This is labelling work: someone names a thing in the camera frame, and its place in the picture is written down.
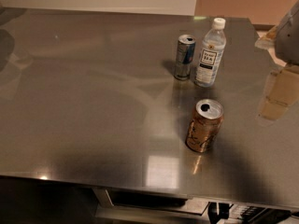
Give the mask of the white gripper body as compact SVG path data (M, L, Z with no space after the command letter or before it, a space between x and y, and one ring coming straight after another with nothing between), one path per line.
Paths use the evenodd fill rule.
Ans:
M278 25L275 53L285 63L299 64L299 0Z

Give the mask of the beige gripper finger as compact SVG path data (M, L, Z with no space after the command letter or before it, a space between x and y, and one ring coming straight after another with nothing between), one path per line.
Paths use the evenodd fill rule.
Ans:
M277 26L272 27L269 31L257 39L255 46L259 49L273 49L276 44L277 31Z

